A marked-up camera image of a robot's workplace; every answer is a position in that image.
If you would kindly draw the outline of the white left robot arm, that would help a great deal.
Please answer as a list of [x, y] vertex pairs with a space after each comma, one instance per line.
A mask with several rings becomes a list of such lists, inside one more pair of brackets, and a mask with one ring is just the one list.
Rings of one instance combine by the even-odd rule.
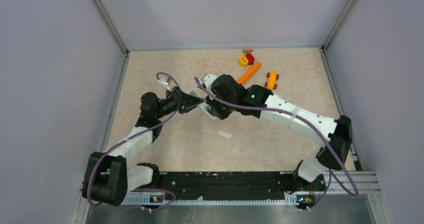
[[161, 118], [175, 113], [187, 113], [204, 103], [204, 99], [187, 94], [178, 86], [166, 91], [164, 99], [154, 92], [140, 98], [140, 116], [131, 130], [115, 148], [93, 152], [86, 167], [82, 197], [94, 205], [99, 203], [119, 206], [128, 192], [144, 186], [154, 191], [160, 186], [156, 165], [140, 164], [128, 169], [128, 164], [146, 146], [152, 144], [162, 131]]

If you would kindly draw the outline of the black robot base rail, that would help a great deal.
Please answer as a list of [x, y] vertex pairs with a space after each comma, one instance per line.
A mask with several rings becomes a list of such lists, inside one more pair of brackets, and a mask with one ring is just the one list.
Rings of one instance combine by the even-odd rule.
[[163, 172], [141, 192], [128, 193], [124, 204], [172, 205], [294, 205], [315, 203], [324, 190], [318, 177], [309, 183], [291, 172]]

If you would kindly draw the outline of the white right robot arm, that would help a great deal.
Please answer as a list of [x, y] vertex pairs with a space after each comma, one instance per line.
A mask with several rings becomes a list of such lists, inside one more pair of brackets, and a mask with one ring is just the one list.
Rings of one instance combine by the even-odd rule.
[[206, 74], [195, 81], [207, 94], [207, 104], [219, 119], [224, 120], [232, 112], [239, 112], [282, 124], [317, 143], [318, 150], [301, 160], [293, 173], [293, 184], [297, 189], [307, 190], [319, 175], [327, 171], [347, 172], [345, 162], [353, 139], [349, 117], [321, 116], [287, 102], [263, 86], [245, 88], [227, 74], [219, 77]]

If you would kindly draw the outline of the small white remote control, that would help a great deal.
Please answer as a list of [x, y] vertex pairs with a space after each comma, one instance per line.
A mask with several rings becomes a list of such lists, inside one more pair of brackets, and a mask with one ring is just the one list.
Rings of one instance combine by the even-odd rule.
[[[195, 90], [191, 90], [190, 91], [190, 93], [189, 93], [189, 95], [191, 95], [191, 96], [195, 96], [195, 97], [198, 97], [198, 98], [201, 98], [202, 99], [202, 97], [195, 91]], [[205, 103], [205, 101], [203, 102], [203, 103], [201, 103], [201, 104], [199, 104], [198, 105], [198, 107], [201, 109], [201, 110], [203, 110], [210, 118], [212, 118], [213, 120], [215, 120], [217, 117], [212, 113], [212, 109], [210, 108], [210, 106], [209, 105], [207, 105], [206, 103]]]

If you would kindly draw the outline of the small white battery door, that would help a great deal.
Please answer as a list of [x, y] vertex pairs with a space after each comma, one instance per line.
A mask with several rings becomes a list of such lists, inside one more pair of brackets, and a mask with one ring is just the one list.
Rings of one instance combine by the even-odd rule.
[[218, 134], [220, 136], [224, 137], [224, 138], [229, 139], [229, 140], [232, 138], [232, 134], [225, 132], [225, 131], [222, 131], [222, 130], [219, 130]]

